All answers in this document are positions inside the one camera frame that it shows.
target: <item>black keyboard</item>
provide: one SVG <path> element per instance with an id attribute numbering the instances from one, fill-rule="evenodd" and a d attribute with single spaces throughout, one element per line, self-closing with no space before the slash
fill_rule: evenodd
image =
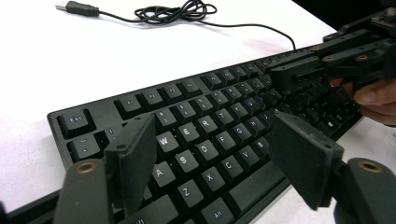
<path id="1" fill-rule="evenodd" d="M 290 55 L 49 113 L 64 166 L 102 158 L 130 120 L 155 113 L 158 159 L 141 208 L 123 221 L 247 223 L 290 184 L 268 157 L 274 111 L 297 115 L 334 140 L 361 117 L 343 89 L 326 81 L 297 91 L 275 89 L 266 67 Z"/>

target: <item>hand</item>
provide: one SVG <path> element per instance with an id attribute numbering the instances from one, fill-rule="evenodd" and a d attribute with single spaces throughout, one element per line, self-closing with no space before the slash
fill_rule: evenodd
<path id="1" fill-rule="evenodd" d="M 343 85 L 352 95 L 352 84 Z M 380 80 L 365 86 L 353 94 L 361 105 L 361 113 L 367 118 L 386 125 L 396 125 L 396 78 Z"/>

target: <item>usb plug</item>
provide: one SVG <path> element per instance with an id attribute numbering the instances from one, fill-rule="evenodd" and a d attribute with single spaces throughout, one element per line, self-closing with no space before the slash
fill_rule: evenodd
<path id="1" fill-rule="evenodd" d="M 61 4 L 55 5 L 59 10 L 66 11 L 68 13 L 78 14 L 86 17 L 98 17 L 99 8 L 90 5 L 84 5 L 75 1 L 62 1 Z"/>

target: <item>white table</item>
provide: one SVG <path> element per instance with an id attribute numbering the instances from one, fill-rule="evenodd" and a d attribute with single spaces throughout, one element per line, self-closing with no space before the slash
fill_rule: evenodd
<path id="1" fill-rule="evenodd" d="M 8 212 L 62 186 L 64 166 L 49 112 L 286 50 L 285 37 L 262 28 L 216 28 L 177 22 L 153 28 L 55 9 L 54 1 L 6 1 L 0 13 L 0 201 Z M 134 18 L 140 7 L 174 1 L 83 1 Z M 297 48 L 334 30 L 290 0 L 211 1 L 208 21 L 255 22 L 290 35 Z M 396 171 L 394 130 L 363 119 L 338 143 L 346 160 L 365 157 Z M 310 211 L 290 188 L 257 223 L 334 223 L 332 208 Z"/>

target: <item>black cable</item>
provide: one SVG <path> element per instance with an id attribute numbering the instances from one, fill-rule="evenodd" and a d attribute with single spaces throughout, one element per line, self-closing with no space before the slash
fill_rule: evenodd
<path id="1" fill-rule="evenodd" d="M 92 7 L 89 5 L 80 4 L 74 1 L 69 1 L 64 6 L 63 4 L 57 5 L 56 8 L 60 10 L 67 11 L 69 13 L 74 13 L 78 15 L 88 16 L 88 17 L 98 17 L 99 14 L 106 15 L 115 18 L 120 21 L 126 22 L 144 22 L 152 25 L 166 25 L 177 20 L 183 21 L 196 21 L 201 24 L 217 26 L 222 28 L 233 28 L 233 27 L 246 27 L 246 26 L 256 26 L 274 31 L 280 35 L 285 36 L 292 44 L 293 50 L 296 50 L 294 40 L 278 31 L 277 29 L 256 23 L 246 23 L 246 24 L 234 24 L 234 25 L 223 25 L 216 24 L 212 22 L 203 21 L 207 15 L 215 14 L 218 10 L 215 6 L 211 4 L 205 4 L 201 0 L 188 0 L 182 7 L 144 7 L 137 9 L 134 14 L 138 20 L 128 20 L 123 17 L 113 15 L 108 12 L 100 11 L 98 7 Z"/>

